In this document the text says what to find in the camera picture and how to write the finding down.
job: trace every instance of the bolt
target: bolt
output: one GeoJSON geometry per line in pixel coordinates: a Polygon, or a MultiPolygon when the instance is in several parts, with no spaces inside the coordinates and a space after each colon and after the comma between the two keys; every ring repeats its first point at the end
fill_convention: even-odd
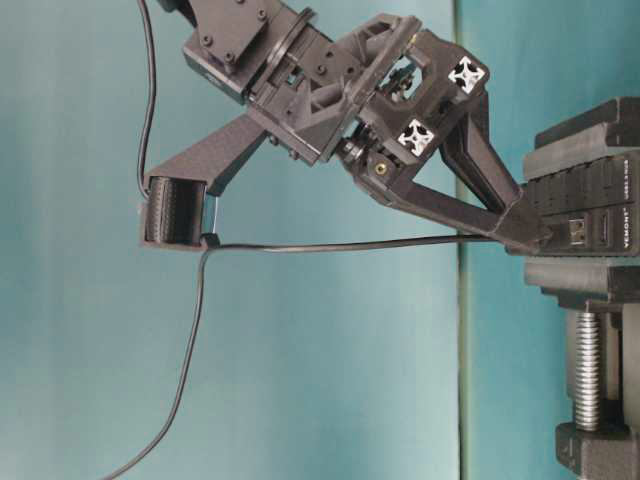
{"type": "Polygon", "coordinates": [[[376,165],[376,173],[380,176],[386,175],[387,173],[387,165],[385,163],[380,162],[376,165]]]}
{"type": "Polygon", "coordinates": [[[595,313],[581,312],[576,325],[575,423],[578,430],[600,426],[600,323],[595,313]]]}

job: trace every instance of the screw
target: screw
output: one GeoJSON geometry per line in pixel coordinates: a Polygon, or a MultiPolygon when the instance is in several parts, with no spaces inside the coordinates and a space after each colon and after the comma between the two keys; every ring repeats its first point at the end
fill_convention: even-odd
{"type": "Polygon", "coordinates": [[[576,325],[575,423],[595,432],[600,424],[600,322],[595,313],[581,312],[576,325]]]}
{"type": "Polygon", "coordinates": [[[386,175],[387,173],[387,165],[385,163],[380,162],[376,165],[376,173],[380,176],[386,175]]]}

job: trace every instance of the teal backdrop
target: teal backdrop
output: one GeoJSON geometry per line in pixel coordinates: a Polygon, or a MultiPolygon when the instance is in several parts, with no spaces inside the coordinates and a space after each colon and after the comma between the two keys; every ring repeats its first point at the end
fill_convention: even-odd
{"type": "MultiPolygon", "coordinates": [[[[522,179],[534,135],[612,97],[640,95],[637,0],[459,0],[458,40],[490,66],[492,140],[522,179]]],[[[465,249],[464,473],[571,479],[554,429],[570,421],[564,313],[523,283],[522,259],[465,249]]]]}
{"type": "MultiPolygon", "coordinates": [[[[157,164],[240,108],[187,68],[181,47],[190,28],[149,1],[157,164]]],[[[292,5],[306,3],[334,37],[380,11],[453,33],[448,0],[292,5]]],[[[137,246],[147,80],[134,0],[4,2],[0,45],[0,478],[98,478],[164,422],[197,257],[137,246]]],[[[513,99],[504,92],[500,105],[513,99]]],[[[437,162],[424,180],[454,191],[437,162]]],[[[225,241],[447,232],[378,206],[337,162],[309,169],[268,145],[221,207],[225,241]]],[[[182,410],[126,478],[458,478],[455,247],[225,254],[208,279],[182,410]]]]}

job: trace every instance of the black cylinder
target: black cylinder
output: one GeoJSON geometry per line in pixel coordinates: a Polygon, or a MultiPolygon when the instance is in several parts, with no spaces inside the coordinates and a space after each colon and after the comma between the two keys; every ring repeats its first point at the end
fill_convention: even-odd
{"type": "Polygon", "coordinates": [[[150,186],[146,240],[158,244],[199,245],[206,185],[154,177],[150,186]]]}

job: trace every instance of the cylindrical object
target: cylindrical object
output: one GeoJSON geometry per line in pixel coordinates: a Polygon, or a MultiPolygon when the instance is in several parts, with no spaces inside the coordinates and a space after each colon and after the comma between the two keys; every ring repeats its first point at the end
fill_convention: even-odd
{"type": "Polygon", "coordinates": [[[198,246],[205,184],[155,177],[147,207],[146,240],[159,245],[198,246]]]}
{"type": "Polygon", "coordinates": [[[586,432],[600,427],[600,322],[595,313],[582,312],[576,326],[575,424],[586,432]]]}

